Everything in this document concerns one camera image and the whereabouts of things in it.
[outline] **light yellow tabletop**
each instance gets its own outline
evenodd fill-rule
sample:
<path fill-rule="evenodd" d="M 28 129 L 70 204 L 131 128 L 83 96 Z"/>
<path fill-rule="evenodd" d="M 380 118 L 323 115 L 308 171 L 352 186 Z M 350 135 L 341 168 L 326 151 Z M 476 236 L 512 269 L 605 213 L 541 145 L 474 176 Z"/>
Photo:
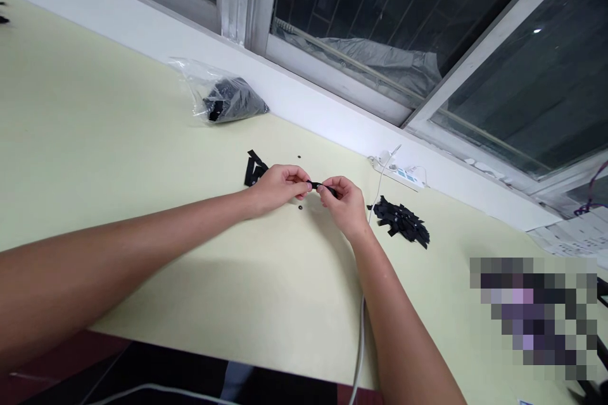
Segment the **light yellow tabletop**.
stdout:
<path fill-rule="evenodd" d="M 364 157 L 273 115 L 202 127 L 171 68 L 5 1 L 12 22 L 0 28 L 0 250 L 241 190 L 250 149 L 268 165 L 300 165 L 313 180 L 346 175 L 366 201 L 375 196 L 379 174 Z M 267 102 L 272 109 L 281 100 Z M 433 189 L 385 178 L 381 194 L 419 215 L 431 234 L 426 251 L 374 224 L 469 404 L 572 403 L 564 382 L 514 365 L 500 322 L 469 288 L 470 257 L 544 256 L 535 243 Z M 311 194 L 175 261 L 92 329 L 351 383 L 360 296 L 352 251 Z M 369 327 L 367 334 L 362 386 L 377 387 Z"/>

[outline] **clear plastic bag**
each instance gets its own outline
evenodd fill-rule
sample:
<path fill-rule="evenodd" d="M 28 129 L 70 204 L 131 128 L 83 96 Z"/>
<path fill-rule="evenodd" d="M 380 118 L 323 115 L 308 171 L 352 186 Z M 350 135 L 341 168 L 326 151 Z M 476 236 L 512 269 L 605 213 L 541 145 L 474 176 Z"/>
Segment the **clear plastic bag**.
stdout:
<path fill-rule="evenodd" d="M 232 122 L 270 111 L 245 79 L 196 60 L 172 58 L 193 96 L 193 114 L 206 124 Z"/>

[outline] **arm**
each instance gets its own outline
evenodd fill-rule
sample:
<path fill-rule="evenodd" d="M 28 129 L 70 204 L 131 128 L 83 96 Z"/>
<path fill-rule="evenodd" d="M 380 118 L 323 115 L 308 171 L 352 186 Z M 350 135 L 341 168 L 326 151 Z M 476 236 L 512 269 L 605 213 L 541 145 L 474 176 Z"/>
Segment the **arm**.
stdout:
<path fill-rule="evenodd" d="M 231 226 L 312 190 L 298 166 L 253 187 L 0 253 L 0 372 L 92 324 L 154 272 Z"/>
<path fill-rule="evenodd" d="M 332 177 L 323 184 L 339 194 L 336 199 L 323 186 L 317 189 L 323 205 L 355 252 L 386 404 L 465 404 L 441 353 L 367 223 L 361 190 L 345 177 Z"/>

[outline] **white power strip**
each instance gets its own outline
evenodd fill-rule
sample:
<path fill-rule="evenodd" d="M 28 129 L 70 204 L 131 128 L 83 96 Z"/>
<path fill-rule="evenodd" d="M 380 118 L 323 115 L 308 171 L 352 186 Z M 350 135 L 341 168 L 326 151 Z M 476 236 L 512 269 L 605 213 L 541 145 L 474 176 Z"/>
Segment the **white power strip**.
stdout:
<path fill-rule="evenodd" d="M 370 160 L 372 161 L 372 166 L 374 167 L 374 169 L 381 173 L 384 164 L 380 162 L 378 157 L 371 157 Z M 384 170 L 384 175 L 390 177 L 393 180 L 396 180 L 397 182 L 405 185 L 406 187 L 410 187 L 412 190 L 418 191 L 419 189 L 424 188 L 424 183 L 422 183 L 420 179 L 406 172 L 403 168 L 391 169 L 389 165 Z"/>

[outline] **white cable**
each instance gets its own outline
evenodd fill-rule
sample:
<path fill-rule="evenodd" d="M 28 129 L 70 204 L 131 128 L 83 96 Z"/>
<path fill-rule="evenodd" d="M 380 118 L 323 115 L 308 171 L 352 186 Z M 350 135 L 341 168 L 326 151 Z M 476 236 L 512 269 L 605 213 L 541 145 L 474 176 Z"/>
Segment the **white cable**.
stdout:
<path fill-rule="evenodd" d="M 386 163 L 382 167 L 382 172 L 380 173 L 380 179 L 378 180 L 378 191 L 376 192 L 376 197 L 374 198 L 374 203 L 372 204 L 372 208 L 369 211 L 369 217 L 367 218 L 367 223 L 369 225 L 372 224 L 372 214 L 374 213 L 374 208 L 376 207 L 376 201 L 378 200 L 378 196 L 380 195 L 380 184 L 382 183 L 382 176 L 384 175 L 384 170 L 388 165 L 389 161 L 397 150 L 399 150 L 401 144 L 395 147 L 391 156 L 386 160 Z M 357 360 L 357 367 L 355 369 L 355 381 L 353 382 L 353 394 L 350 396 L 350 400 L 348 401 L 348 405 L 353 405 L 355 403 L 355 399 L 357 398 L 357 389 L 359 388 L 359 376 L 361 375 L 361 368 L 363 367 L 363 358 L 365 354 L 365 296 L 361 297 L 361 320 L 359 323 L 359 353 Z"/>
<path fill-rule="evenodd" d="M 113 402 L 117 399 L 121 399 L 125 396 L 128 396 L 129 394 L 133 394 L 134 392 L 137 392 L 139 390 L 142 389 L 154 389 L 160 392 L 171 392 L 173 394 L 181 394 L 182 396 L 188 396 L 188 397 L 193 397 L 195 399 L 201 399 L 201 400 L 206 400 L 206 401 L 210 401 L 210 402 L 215 402 L 217 404 L 220 405 L 238 405 L 234 402 L 229 402 L 229 401 L 225 401 L 222 399 L 217 399 L 216 397 L 211 397 L 211 396 L 206 396 L 204 394 L 198 394 L 197 392 L 191 392 L 185 389 L 178 389 L 178 388 L 171 388 L 171 387 L 167 387 L 167 386 L 161 386 L 161 385 L 157 385 L 154 383 L 146 383 L 146 384 L 142 384 L 139 386 L 136 386 L 134 388 L 128 389 L 126 391 L 123 392 L 119 392 L 117 394 L 114 394 L 113 396 L 109 396 L 106 399 L 100 400 L 99 402 L 95 402 L 94 404 L 91 405 L 106 405 L 109 404 L 110 402 Z"/>
<path fill-rule="evenodd" d="M 414 174 L 414 171 L 416 171 L 416 169 L 418 168 L 422 168 L 424 170 L 424 185 L 426 187 L 429 186 L 429 179 L 426 176 L 426 168 L 424 166 L 412 166 L 408 172 L 410 172 L 411 174 Z"/>

